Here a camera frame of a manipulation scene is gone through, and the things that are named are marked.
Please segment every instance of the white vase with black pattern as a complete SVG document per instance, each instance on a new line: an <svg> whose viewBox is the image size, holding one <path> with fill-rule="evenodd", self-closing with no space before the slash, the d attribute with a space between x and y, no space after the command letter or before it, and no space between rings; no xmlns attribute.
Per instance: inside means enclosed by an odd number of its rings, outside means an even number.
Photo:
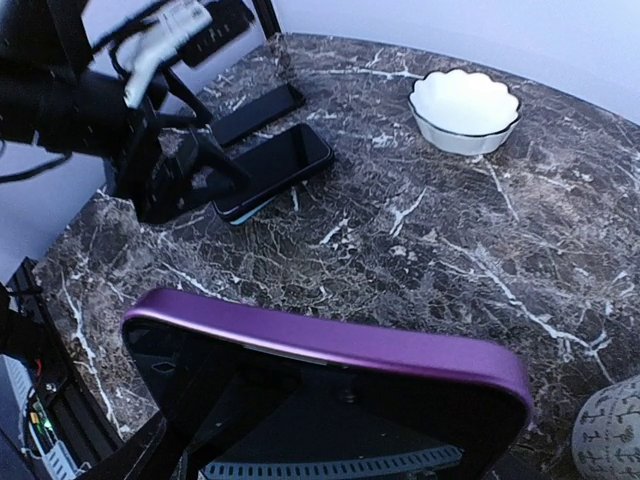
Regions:
<svg viewBox="0 0 640 480"><path fill-rule="evenodd" d="M640 376L595 393L580 410L573 460L589 480L640 480Z"/></svg>

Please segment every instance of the cable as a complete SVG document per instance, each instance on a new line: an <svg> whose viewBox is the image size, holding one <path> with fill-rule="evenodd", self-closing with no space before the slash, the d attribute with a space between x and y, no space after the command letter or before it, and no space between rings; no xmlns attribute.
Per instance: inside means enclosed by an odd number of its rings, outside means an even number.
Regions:
<svg viewBox="0 0 640 480"><path fill-rule="evenodd" d="M157 12L162 7L164 7L171 0L159 0L150 4L147 8L141 10L133 17L128 18L123 23L121 23L118 27L116 27L111 32L104 35L100 40L98 40L95 45L92 47L92 53L95 55L100 52L104 47L109 45L112 41L117 38L128 37L131 35L130 30L139 26L140 22L142 22L149 15Z"/></svg>
<svg viewBox="0 0 640 480"><path fill-rule="evenodd" d="M11 175L2 175L0 176L0 185L3 183L13 183L13 182L21 182L23 180L29 180L30 178L36 177L41 173L46 172L47 170L53 170L54 168L58 168L60 165L63 165L69 161L73 154L65 153L61 157L56 158L55 160L51 160L50 162L43 163L42 165L38 165L37 167L31 168L29 170L25 170L24 172L13 173Z"/></svg>
<svg viewBox="0 0 640 480"><path fill-rule="evenodd" d="M2 428L0 428L0 437L4 439L7 447L14 453L14 455L16 455L20 459L21 463L31 473L31 475L33 475L33 478L38 478L33 465L31 465L31 463L27 461L27 458L22 454L20 450L18 450L18 448L13 444L13 441L11 441L11 438L9 438L9 435L7 435L7 433Z"/></svg>
<svg viewBox="0 0 640 480"><path fill-rule="evenodd" d="M115 43L111 46L111 48L109 49L109 58L111 58L111 65L113 65L113 69L118 73L118 75L120 75L123 78L127 78L130 73L127 70L125 70L125 68L122 67L120 65L120 62L118 61L118 50L120 49L122 44L127 40L129 40L133 35L136 35L137 33L140 33L140 32L144 32L149 27L155 25L155 23L156 22L141 23L140 25L133 27L127 36L118 38L115 41Z"/></svg>

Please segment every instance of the white connector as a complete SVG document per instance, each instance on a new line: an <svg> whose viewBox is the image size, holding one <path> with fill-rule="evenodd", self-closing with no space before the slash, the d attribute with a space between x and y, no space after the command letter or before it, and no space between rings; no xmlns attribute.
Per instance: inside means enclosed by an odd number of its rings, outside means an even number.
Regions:
<svg viewBox="0 0 640 480"><path fill-rule="evenodd" d="M131 59L131 77L125 86L124 101L138 108L147 88L162 63L177 55L189 39L211 22L211 14L197 0L177 0L160 9L158 23L140 35Z"/></svg>

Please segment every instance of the marble table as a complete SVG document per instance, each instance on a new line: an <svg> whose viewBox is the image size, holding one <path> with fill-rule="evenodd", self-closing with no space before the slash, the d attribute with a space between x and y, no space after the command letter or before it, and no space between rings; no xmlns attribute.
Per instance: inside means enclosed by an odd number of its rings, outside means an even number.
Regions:
<svg viewBox="0 0 640 480"><path fill-rule="evenodd" d="M424 141L415 79L463 67L506 82L522 121L496 153ZM440 55L281 36L201 94L216 115L291 81L308 104L231 152L294 123L335 167L243 227L211 207L161 226L98 194L38 265L69 350L120 434L154 411L119 337L122 314L169 286L344 322L493 340L530 368L535 421L516 447L577 478L570 432L594 391L640 373L640 127L532 81ZM169 132L167 150L179 136Z"/></svg>

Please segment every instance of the phone stack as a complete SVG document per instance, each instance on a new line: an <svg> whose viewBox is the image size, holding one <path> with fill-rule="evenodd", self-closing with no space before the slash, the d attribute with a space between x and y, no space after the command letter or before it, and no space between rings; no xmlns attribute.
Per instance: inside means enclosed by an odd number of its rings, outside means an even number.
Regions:
<svg viewBox="0 0 640 480"><path fill-rule="evenodd" d="M214 123L212 133L222 147L227 147L304 104L302 93L283 85ZM316 175L333 161L333 150L309 125L295 125L235 159L249 174L249 185L215 201L216 212L232 225L241 225L276 195Z"/></svg>

